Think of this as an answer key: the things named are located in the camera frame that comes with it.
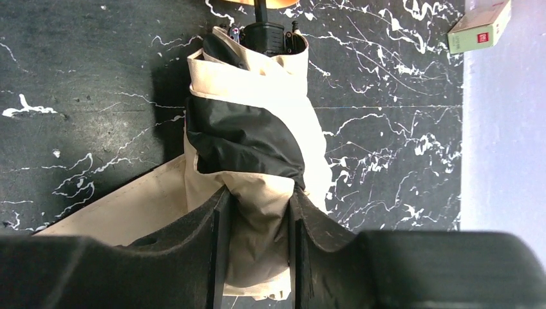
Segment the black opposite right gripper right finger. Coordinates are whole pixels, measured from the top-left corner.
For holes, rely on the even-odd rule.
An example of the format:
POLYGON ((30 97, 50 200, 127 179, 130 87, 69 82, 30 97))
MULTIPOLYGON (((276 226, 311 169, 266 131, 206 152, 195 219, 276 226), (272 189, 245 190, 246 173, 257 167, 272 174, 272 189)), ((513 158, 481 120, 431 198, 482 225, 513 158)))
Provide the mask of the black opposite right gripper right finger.
POLYGON ((301 189, 288 224, 294 308, 545 307, 545 271, 512 234, 353 233, 301 189))

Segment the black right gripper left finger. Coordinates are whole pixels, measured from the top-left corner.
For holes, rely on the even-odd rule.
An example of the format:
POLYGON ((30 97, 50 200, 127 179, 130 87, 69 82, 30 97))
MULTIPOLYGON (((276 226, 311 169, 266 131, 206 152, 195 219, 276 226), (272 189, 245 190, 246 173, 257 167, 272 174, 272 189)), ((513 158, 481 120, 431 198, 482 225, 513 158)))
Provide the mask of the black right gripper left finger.
POLYGON ((3 236, 2 308, 219 308, 232 196, 127 246, 81 236, 3 236))

